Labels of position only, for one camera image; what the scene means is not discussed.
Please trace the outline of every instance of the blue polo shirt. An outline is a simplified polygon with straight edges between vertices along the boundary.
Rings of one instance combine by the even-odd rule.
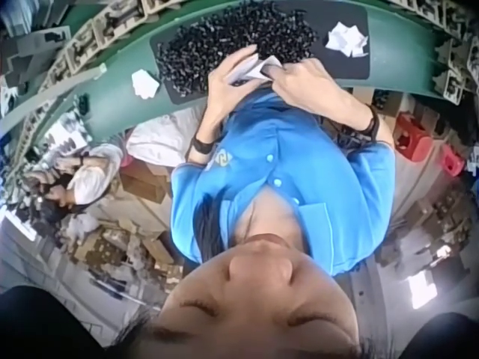
[[[292,206],[317,265],[336,275],[370,256],[383,240],[394,169],[389,146],[368,144],[346,156],[315,116],[260,90],[230,116],[206,167],[186,163],[173,172],[173,240],[201,263],[193,213],[205,195],[223,191],[219,224],[227,248],[241,214],[267,185]]]

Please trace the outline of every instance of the breast pocket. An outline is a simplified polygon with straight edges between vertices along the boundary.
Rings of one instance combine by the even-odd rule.
[[[332,242],[332,226],[325,203],[299,207],[303,227],[308,238],[311,256],[323,270],[332,273],[335,249]]]

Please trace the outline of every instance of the pile of black parts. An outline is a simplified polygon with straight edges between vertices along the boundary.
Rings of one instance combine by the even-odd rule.
[[[158,45],[155,58],[161,79],[185,97],[206,93],[210,71],[242,47],[257,44],[260,59],[274,55],[284,64],[311,57],[316,39],[304,11],[282,13],[271,1],[252,1],[179,28],[171,41]]]

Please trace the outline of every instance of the black bracelet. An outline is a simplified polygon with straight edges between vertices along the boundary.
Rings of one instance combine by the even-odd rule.
[[[379,117],[374,110],[373,106],[368,106],[371,109],[371,114],[373,115],[371,118],[371,122],[367,126],[366,129],[359,131],[364,136],[370,137],[372,142],[376,142],[377,132],[379,131]]]

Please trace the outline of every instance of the eyebrow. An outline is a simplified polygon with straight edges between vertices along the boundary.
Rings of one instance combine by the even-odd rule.
[[[145,336],[145,339],[147,340],[153,340],[163,344],[184,343],[194,337],[191,333],[186,333],[185,331],[173,331],[161,326],[152,326],[148,328]]]

